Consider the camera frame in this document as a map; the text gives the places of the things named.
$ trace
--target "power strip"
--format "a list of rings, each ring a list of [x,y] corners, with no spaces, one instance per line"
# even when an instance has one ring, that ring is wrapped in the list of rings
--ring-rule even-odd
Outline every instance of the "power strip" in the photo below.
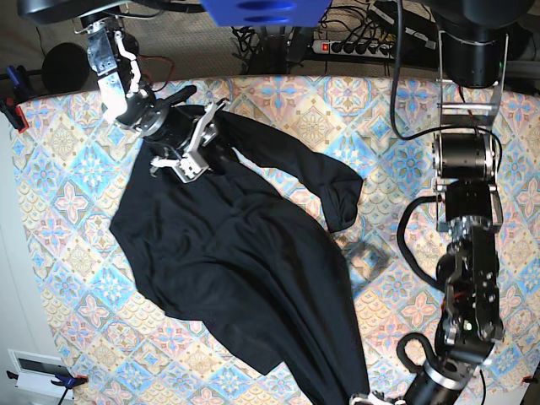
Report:
[[[340,40],[314,40],[312,49],[321,55],[344,55],[348,57],[374,57],[377,59],[392,59],[392,46],[380,44],[377,40],[360,40],[358,44]]]

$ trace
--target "floor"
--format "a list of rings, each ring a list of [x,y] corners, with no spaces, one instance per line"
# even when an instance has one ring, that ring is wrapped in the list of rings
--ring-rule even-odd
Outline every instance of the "floor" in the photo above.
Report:
[[[335,5],[355,4],[354,0],[335,0]],[[418,5],[406,2],[406,8],[427,16]],[[130,11],[144,13],[147,10],[132,5]],[[352,14],[341,10],[332,11],[332,17],[345,21],[352,28],[358,25],[358,20]],[[7,65],[25,65],[27,69],[39,69],[43,62],[43,53],[62,42],[74,42],[85,46],[83,35],[75,35],[73,31],[80,29],[78,21],[65,21],[63,23],[36,27],[17,15],[16,1],[3,4],[3,13],[0,15],[0,38],[9,40],[0,41],[0,72],[3,73]],[[134,35],[140,45],[143,55],[159,55],[169,57],[175,62],[173,79],[230,77],[240,73],[241,62],[232,56],[236,49],[235,38],[230,28],[217,27],[205,13],[179,14],[165,13],[158,19],[150,21],[126,20],[127,32]],[[342,39],[345,34],[341,32],[330,33],[331,39]],[[168,73],[166,64],[150,62],[143,68],[149,70],[153,80],[165,80]],[[294,74],[322,75],[325,72],[324,62],[306,62],[303,67],[296,67]],[[384,69],[377,65],[329,63],[328,75],[381,77]],[[432,72],[416,69],[403,69],[404,76],[418,78],[434,78]],[[0,81],[0,96],[8,93],[7,81]],[[91,78],[87,89],[94,86]]]

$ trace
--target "table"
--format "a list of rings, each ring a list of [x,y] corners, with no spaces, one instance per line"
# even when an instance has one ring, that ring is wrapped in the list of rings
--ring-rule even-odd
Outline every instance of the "table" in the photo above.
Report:
[[[335,238],[350,263],[371,387],[403,394],[412,376],[397,360],[396,343],[411,331],[433,339],[442,300],[413,275],[395,237],[408,202],[431,193],[432,137],[403,143],[392,135],[386,78],[194,80],[169,84],[162,96],[186,84],[198,88],[190,103],[227,97],[233,112],[282,129],[365,178],[358,219]],[[409,133],[434,126],[438,93],[434,83],[402,81],[398,126]],[[445,97],[459,100],[450,85]],[[485,369],[491,393],[516,389],[540,361],[539,107],[538,99],[505,93],[494,127],[505,146],[498,281],[506,333]],[[77,403],[309,403],[285,366],[258,375],[200,322],[165,318],[136,291],[108,226],[141,141],[103,120],[99,94],[33,100],[22,109],[30,129],[11,134],[19,203],[58,352],[74,374],[89,377],[76,390]],[[246,164],[324,225],[320,202],[294,177]],[[433,208],[420,208],[407,232],[418,262],[431,272],[447,242],[434,216]],[[411,352],[420,359],[418,348]],[[474,403],[481,392],[476,379],[459,403]]]

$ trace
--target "shirt sleeve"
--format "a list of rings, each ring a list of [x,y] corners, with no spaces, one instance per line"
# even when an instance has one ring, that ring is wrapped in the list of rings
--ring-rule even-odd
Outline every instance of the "shirt sleeve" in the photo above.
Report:
[[[217,118],[231,146],[256,165],[290,173],[321,199],[330,232],[354,224],[362,189],[362,178],[354,170],[276,128],[224,111]]]

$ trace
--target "cloth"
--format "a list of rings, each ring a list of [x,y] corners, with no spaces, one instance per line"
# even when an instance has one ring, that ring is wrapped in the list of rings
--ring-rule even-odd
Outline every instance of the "cloth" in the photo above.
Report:
[[[316,194],[330,231],[354,223],[356,172],[259,122],[227,112],[216,120],[248,159]],[[203,321],[263,374],[284,361],[314,404],[368,393],[347,263],[327,232],[237,161],[183,184],[170,169],[150,175],[158,152],[142,146],[111,221],[139,292],[167,316]]]

